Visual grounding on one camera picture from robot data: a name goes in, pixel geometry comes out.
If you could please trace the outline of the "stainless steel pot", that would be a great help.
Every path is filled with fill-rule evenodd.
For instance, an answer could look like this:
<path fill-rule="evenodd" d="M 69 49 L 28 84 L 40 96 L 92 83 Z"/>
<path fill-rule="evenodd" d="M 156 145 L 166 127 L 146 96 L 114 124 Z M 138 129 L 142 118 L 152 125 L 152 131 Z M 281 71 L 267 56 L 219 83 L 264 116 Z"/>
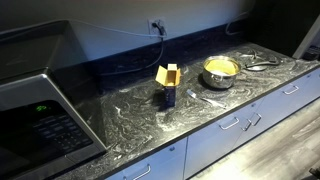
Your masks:
<path fill-rule="evenodd" d="M 203 80 L 212 88 L 228 89 L 241 71 L 238 61 L 227 56 L 210 56 L 203 63 Z"/>

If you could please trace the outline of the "glass pot lid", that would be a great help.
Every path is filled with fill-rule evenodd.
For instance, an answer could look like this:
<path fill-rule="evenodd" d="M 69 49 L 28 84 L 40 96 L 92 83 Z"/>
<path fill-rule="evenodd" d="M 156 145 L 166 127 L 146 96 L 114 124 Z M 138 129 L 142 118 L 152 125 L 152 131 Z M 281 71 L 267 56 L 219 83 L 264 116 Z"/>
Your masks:
<path fill-rule="evenodd" d="M 248 71 L 264 71 L 268 66 L 278 66 L 280 61 L 275 56 L 261 57 L 255 50 L 251 50 L 249 54 L 242 54 L 245 69 Z"/>

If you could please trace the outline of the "blue pasta box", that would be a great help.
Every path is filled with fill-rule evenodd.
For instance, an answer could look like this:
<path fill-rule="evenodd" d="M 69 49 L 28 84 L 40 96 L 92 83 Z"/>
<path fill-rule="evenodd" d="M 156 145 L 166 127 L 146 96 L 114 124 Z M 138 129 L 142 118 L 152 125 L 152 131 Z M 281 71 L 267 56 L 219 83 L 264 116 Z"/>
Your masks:
<path fill-rule="evenodd" d="M 176 103 L 176 87 L 180 83 L 181 70 L 177 64 L 168 64 L 166 68 L 158 67 L 155 80 L 164 87 L 165 104 L 174 107 Z"/>

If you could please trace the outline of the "silver fork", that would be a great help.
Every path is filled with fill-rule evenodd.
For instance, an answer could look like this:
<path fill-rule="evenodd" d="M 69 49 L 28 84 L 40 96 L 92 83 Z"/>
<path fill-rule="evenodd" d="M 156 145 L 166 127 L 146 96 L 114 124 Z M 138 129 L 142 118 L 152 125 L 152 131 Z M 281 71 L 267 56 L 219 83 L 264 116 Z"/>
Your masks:
<path fill-rule="evenodd" d="M 208 103 L 210 103 L 212 106 L 217 106 L 217 107 L 220 107 L 220 108 L 223 108 L 223 109 L 226 109 L 226 107 L 227 107 L 225 104 L 219 103 L 219 102 L 214 101 L 214 100 L 212 100 L 212 99 L 200 97 L 200 96 L 198 96 L 196 93 L 194 93 L 194 92 L 193 92 L 192 90 L 190 90 L 190 89 L 187 89 L 186 92 L 187 92 L 187 94 L 188 94 L 189 96 L 191 96 L 192 98 L 194 98 L 194 99 L 200 99 L 200 100 L 202 100 L 202 101 L 208 102 Z"/>

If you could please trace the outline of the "white cabinet drawer front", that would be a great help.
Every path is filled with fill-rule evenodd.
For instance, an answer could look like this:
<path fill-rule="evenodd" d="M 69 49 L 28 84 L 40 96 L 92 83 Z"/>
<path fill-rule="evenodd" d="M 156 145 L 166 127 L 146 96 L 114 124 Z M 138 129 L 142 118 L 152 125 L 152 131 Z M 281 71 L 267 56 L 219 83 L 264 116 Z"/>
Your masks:
<path fill-rule="evenodd" d="M 151 172 L 139 180 L 182 180 L 186 145 L 187 139 L 184 138 L 129 167 L 147 164 L 151 166 Z M 105 180 L 123 180 L 124 171 L 129 167 Z"/>
<path fill-rule="evenodd" d="M 242 123 L 250 118 L 261 104 L 261 100 L 250 103 L 241 109 L 217 120 L 216 122 L 194 132 L 188 137 L 184 178 L 187 179 L 230 152 L 242 133 Z M 240 122 L 228 130 L 219 125 L 237 117 Z"/>
<path fill-rule="evenodd" d="M 298 86 L 299 90 L 291 95 L 283 93 L 284 90 L 293 85 Z M 250 114 L 250 118 L 247 118 L 251 120 L 255 113 L 259 113 L 262 116 L 262 119 L 256 126 L 251 125 L 247 131 L 242 131 L 241 136 L 234 144 L 234 147 L 239 147 L 246 143 L 295 111 L 317 99 L 320 95 L 319 89 L 320 69 L 316 69 L 266 95 L 258 108 Z M 247 119 L 242 123 L 243 127 L 246 125 Z"/>

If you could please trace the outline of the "stainless steel microwave oven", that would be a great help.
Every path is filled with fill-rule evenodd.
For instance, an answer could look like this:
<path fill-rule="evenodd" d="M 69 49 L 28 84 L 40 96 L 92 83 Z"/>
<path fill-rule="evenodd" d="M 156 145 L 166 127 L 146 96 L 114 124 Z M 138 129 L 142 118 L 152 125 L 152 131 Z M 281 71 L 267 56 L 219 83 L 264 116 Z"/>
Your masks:
<path fill-rule="evenodd" d="M 0 180 L 44 180 L 106 151 L 87 65 L 67 21 L 1 36 Z"/>

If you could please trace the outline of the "white wall power outlet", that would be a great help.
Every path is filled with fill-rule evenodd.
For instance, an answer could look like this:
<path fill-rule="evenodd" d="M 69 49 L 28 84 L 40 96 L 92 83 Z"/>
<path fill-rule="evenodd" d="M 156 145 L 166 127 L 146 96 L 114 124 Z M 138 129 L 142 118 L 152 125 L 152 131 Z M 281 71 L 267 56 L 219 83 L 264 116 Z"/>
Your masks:
<path fill-rule="evenodd" d="M 166 27 L 163 18 L 149 19 L 148 29 L 151 37 L 166 37 Z"/>

